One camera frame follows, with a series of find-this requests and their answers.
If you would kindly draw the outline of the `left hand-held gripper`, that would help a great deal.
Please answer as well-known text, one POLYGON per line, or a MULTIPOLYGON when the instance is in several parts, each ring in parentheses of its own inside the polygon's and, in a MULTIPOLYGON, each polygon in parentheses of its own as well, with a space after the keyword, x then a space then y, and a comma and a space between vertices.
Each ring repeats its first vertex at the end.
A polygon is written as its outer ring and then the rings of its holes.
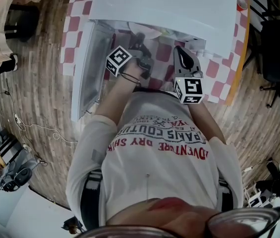
POLYGON ((138 33, 135 36, 133 48, 126 50, 122 46, 115 48, 106 57, 106 69, 115 77, 124 72, 125 65, 130 59, 136 59, 138 66, 142 69, 141 77, 148 79, 154 67, 154 60, 149 50, 143 46, 145 34, 138 33))

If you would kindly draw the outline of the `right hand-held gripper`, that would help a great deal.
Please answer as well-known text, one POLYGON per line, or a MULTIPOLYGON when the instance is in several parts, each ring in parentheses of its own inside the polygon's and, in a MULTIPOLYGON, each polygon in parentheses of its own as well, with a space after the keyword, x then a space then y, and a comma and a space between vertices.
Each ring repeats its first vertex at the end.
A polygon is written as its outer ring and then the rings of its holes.
POLYGON ((199 104, 203 100, 203 73, 197 56, 190 50, 175 46, 174 68, 176 72, 184 69, 192 73, 177 74, 174 80, 174 90, 182 104, 199 104))

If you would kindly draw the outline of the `white microwave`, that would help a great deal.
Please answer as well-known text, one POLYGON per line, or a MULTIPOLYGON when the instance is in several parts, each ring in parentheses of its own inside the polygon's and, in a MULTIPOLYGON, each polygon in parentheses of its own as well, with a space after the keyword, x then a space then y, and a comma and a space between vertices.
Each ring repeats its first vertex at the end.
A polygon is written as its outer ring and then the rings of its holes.
MULTIPOLYGON (((210 89, 202 58, 229 58, 236 24, 237 0, 92 0, 88 22, 75 59, 71 119, 79 121, 100 98, 104 80, 115 80, 106 69, 106 57, 118 46, 126 50, 133 48, 135 36, 128 23, 134 22, 158 31, 166 28, 174 31, 169 39, 187 43, 184 47, 194 53, 203 73, 203 100, 210 89)), ((156 89, 174 91, 177 74, 192 73, 186 69, 176 72, 168 86, 156 89)), ((149 87, 153 73, 160 72, 155 65, 143 87, 149 87)))

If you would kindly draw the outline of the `person's left forearm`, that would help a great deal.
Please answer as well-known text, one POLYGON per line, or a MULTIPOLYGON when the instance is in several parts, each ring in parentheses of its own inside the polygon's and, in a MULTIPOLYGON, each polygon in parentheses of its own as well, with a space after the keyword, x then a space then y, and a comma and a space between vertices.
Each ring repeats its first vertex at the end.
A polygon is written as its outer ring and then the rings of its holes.
MULTIPOLYGON (((136 64, 129 64, 125 73, 140 79, 142 70, 136 64)), ((96 109, 95 115, 109 118, 118 125, 124 108, 130 99, 136 84, 119 76, 108 95, 96 109)))

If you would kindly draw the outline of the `person's right forearm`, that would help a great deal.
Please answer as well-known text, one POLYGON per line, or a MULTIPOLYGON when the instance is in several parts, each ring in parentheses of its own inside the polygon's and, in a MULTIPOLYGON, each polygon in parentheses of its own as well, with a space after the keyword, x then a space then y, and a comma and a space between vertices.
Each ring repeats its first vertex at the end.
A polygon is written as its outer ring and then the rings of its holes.
POLYGON ((208 141, 215 137, 223 144, 226 144, 221 129, 204 103, 188 104, 187 106, 195 125, 200 129, 208 141))

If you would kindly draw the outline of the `black wrist band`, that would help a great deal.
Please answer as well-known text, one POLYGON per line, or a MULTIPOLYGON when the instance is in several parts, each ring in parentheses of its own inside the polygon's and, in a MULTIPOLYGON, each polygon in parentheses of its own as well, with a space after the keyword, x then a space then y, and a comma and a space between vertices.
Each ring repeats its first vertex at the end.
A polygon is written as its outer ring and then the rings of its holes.
POLYGON ((136 77, 134 77, 134 76, 132 76, 132 75, 130 75, 128 73, 125 73, 125 72, 121 72, 119 75, 121 77, 123 77, 124 79, 126 79, 126 80, 128 80, 128 81, 130 81, 132 83, 135 83, 136 86, 141 87, 141 82, 136 77))

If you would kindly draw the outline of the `red white checkered tablecloth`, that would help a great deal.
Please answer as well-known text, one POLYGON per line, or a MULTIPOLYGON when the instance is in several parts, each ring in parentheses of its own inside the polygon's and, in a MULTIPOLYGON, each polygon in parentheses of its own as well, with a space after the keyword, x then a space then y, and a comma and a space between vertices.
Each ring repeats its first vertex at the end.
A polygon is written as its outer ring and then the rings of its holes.
MULTIPOLYGON (((60 52, 61 75, 73 76, 75 74, 75 59, 84 25, 88 22, 91 5, 92 0, 69 0, 60 52)), ((161 36, 146 40, 145 45, 151 51, 152 57, 156 61, 155 65, 160 69, 160 72, 153 73, 149 79, 149 87, 156 89, 159 86, 168 86, 173 77, 173 48, 177 45, 187 47, 188 44, 161 36)), ((231 71, 232 58, 231 50, 227 59, 201 59, 202 69, 206 73, 205 79, 210 86, 205 97, 209 102, 225 104, 231 85, 227 81, 231 71)))

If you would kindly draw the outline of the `white printed shirt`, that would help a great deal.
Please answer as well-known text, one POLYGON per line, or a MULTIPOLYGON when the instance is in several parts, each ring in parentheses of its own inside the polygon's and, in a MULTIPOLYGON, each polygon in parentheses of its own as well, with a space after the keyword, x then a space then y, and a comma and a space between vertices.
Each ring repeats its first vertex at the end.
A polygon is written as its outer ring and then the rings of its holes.
POLYGON ((67 176, 70 209, 82 219, 84 189, 100 189, 101 225, 146 199, 177 197, 220 210, 223 190, 243 205, 241 169, 233 146, 207 139, 175 97, 137 91, 119 123, 94 115, 85 126, 67 176))

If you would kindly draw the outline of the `black stool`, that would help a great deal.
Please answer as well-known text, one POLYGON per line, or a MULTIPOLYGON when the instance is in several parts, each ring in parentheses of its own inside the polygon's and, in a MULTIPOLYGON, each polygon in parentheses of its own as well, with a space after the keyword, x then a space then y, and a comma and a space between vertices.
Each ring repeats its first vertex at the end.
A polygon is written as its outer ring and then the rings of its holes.
POLYGON ((40 11, 34 5, 12 4, 8 12, 20 11, 16 25, 5 25, 4 34, 6 39, 18 39, 27 42, 36 32, 40 11))

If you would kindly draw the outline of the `white power strip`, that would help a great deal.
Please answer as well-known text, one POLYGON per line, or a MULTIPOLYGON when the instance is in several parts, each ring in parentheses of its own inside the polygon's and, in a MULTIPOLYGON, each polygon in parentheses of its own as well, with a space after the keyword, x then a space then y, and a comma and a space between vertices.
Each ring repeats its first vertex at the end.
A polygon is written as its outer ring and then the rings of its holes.
POLYGON ((23 124, 22 120, 19 118, 19 116, 16 113, 14 113, 13 116, 14 116, 14 120, 15 120, 15 123, 18 126, 18 128, 20 130, 23 130, 24 124, 23 124))

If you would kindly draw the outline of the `dark-rimmed eyeglasses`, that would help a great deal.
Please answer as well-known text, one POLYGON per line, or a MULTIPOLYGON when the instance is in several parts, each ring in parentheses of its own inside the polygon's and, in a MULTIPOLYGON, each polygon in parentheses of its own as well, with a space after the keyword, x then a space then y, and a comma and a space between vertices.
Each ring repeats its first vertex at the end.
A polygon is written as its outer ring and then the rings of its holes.
POLYGON ((167 228, 113 225, 85 231, 76 238, 271 238, 280 219, 280 208, 238 208, 210 217, 186 235, 167 228))

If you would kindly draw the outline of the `grey black device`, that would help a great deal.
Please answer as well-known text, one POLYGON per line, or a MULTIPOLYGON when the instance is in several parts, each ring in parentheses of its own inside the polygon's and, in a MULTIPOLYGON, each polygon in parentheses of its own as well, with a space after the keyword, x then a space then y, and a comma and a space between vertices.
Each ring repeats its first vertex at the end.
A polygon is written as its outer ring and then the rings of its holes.
POLYGON ((3 167, 0 164, 0 190, 15 192, 25 185, 32 177, 33 170, 41 163, 38 156, 25 161, 18 156, 11 163, 3 167))

